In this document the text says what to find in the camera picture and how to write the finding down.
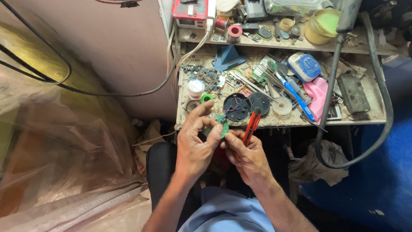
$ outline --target gray cloth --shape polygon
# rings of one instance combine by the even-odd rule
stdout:
[[[322,157],[330,164],[348,162],[342,148],[327,140],[322,140]],[[315,154],[315,142],[308,147],[307,154],[300,160],[289,163],[289,179],[300,183],[312,183],[324,179],[328,185],[333,186],[349,175],[348,168],[331,169],[321,164]]]

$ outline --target man's left hand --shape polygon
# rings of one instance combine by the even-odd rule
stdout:
[[[219,145],[223,126],[217,121],[202,117],[211,113],[213,100],[200,104],[186,117],[182,130],[178,135],[178,156],[175,176],[182,178],[193,186],[197,179],[206,171],[213,152]],[[203,127],[213,127],[206,142],[202,142],[197,134]]]

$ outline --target red solder spool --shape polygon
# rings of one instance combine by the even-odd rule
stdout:
[[[227,29],[226,41],[229,43],[237,43],[239,42],[242,33],[242,28],[239,25],[231,25]]]
[[[215,23],[215,27],[216,28],[220,28],[222,30],[225,30],[227,27],[227,23],[228,23],[229,19],[224,20],[224,19],[216,19],[216,23]]]

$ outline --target yellow container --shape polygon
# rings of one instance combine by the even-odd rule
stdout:
[[[321,9],[316,11],[304,28],[304,35],[309,42],[322,45],[337,36],[336,27],[340,11]]]

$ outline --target man's right hand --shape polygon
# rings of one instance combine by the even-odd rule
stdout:
[[[252,136],[249,146],[245,147],[241,140],[244,135],[245,132],[242,130],[229,130],[220,147],[226,149],[228,159],[236,166],[243,181],[253,191],[269,183],[276,183],[263,151],[262,142]]]

